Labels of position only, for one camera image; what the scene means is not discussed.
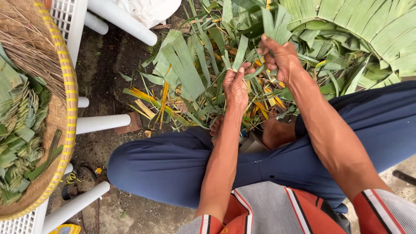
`stacked folded leaves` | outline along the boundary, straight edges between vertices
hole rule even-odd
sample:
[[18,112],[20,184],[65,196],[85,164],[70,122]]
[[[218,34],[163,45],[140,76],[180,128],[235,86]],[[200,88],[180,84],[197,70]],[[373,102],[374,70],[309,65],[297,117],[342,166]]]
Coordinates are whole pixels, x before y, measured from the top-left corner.
[[0,44],[0,204],[20,199],[39,170],[50,93],[42,78],[20,71]]
[[167,91],[158,98],[147,87],[146,92],[125,90],[152,99],[152,108],[135,109],[161,123],[165,111],[178,128],[209,127],[226,108],[226,70],[237,70],[243,62],[256,68],[245,75],[246,130],[274,110],[278,118],[297,115],[292,95],[275,79],[278,70],[266,70],[256,52],[263,33],[296,45],[301,64],[327,100],[416,75],[416,0],[201,0],[200,13],[192,1],[190,7],[193,16],[182,24],[191,25],[190,33],[170,30],[159,52],[142,64],[154,65],[151,72],[140,72],[142,78]]

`concrete ground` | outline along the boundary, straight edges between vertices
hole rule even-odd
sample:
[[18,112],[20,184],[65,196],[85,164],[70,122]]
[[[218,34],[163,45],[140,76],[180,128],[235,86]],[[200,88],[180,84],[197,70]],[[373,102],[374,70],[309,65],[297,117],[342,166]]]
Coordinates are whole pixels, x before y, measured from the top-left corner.
[[[186,18],[182,11],[175,15]],[[157,30],[156,33],[160,34],[162,30]],[[134,98],[122,93],[122,90],[130,84],[121,77],[119,72],[130,76],[132,71],[137,69],[139,61],[145,61],[151,53],[156,51],[157,48],[148,47],[111,24],[105,36],[85,28],[76,72],[79,95],[88,97],[90,105],[80,109],[79,116],[114,115],[132,111],[128,105],[133,104]],[[133,79],[134,87],[143,88],[140,77],[135,75]],[[159,87],[150,87],[152,86],[150,83],[147,85],[153,88],[155,94],[160,92]],[[145,130],[151,130],[152,134],[172,131],[168,124],[164,124],[162,130],[159,130],[157,125],[155,127],[157,130],[154,130],[153,125],[149,127],[149,121],[146,118],[142,118],[141,121],[143,129],[128,134],[117,135],[110,129],[77,136],[75,152],[71,160],[75,169],[88,166],[91,169],[100,167],[105,170],[111,152],[120,144],[145,138]],[[399,196],[415,203],[416,187],[392,177],[393,169],[401,169],[416,177],[416,156],[382,173],[382,178]],[[78,184],[80,191],[86,191],[93,186],[94,183],[88,176],[84,175],[81,178],[84,181]],[[64,184],[61,183],[51,196],[48,212],[66,203],[60,196],[63,186]],[[82,216],[78,214],[68,222],[84,226],[86,234],[168,234],[175,233],[180,225],[191,221],[194,214],[191,209],[151,201],[118,189],[99,202],[99,209],[97,203],[92,203],[82,211]],[[353,233],[359,233],[357,217],[351,204],[349,207],[350,212],[347,216],[352,223]]]

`woven basket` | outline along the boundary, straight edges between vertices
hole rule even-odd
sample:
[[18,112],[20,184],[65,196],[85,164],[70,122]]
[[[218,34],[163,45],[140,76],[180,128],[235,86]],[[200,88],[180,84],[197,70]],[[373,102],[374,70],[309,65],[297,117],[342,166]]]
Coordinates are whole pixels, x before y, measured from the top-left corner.
[[[26,24],[17,22],[13,17],[10,17],[16,11],[21,14],[19,17],[27,22]],[[0,0],[0,30],[18,38],[21,43],[30,42],[29,45],[32,47],[30,49],[33,49],[34,53],[39,52],[41,48],[43,49],[42,54],[51,53],[52,56],[50,57],[52,57],[52,60],[43,60],[41,62],[52,64],[51,70],[58,69],[57,74],[59,74],[59,70],[62,70],[62,76],[58,77],[59,89],[50,89],[51,93],[54,94],[51,95],[51,102],[49,103],[49,112],[46,116],[46,131],[42,142],[45,155],[38,162],[37,166],[46,160],[50,144],[57,129],[62,131],[58,145],[64,145],[62,153],[42,175],[30,183],[19,202],[10,205],[0,205],[0,221],[4,221],[18,218],[36,209],[51,195],[60,182],[74,147],[77,125],[78,84],[62,35],[46,7],[41,3],[41,0]],[[1,41],[1,43],[6,53],[8,55],[9,53],[12,54],[12,51],[7,49],[11,46],[10,41]],[[25,66],[29,65],[32,67],[33,61],[43,58],[42,56],[32,56],[30,59],[22,61],[10,55],[9,57],[23,70],[25,70]],[[37,70],[27,72],[32,76],[39,76],[39,73],[44,73],[45,71],[37,68]]]

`white plastic bag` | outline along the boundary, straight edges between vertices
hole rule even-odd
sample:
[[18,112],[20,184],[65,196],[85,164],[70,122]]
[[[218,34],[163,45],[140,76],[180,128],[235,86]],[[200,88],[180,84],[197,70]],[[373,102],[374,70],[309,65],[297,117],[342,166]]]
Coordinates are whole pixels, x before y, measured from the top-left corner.
[[145,27],[165,24],[179,8],[181,0],[113,0],[113,2]]

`red and white striped shirt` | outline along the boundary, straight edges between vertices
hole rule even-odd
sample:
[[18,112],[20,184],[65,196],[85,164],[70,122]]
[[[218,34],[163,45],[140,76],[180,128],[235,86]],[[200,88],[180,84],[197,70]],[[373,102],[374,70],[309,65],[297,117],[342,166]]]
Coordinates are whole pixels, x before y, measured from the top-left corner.
[[[380,189],[357,194],[353,205],[362,234],[416,234],[416,205]],[[231,192],[224,223],[201,215],[177,234],[338,234],[338,215],[305,191],[261,182]]]

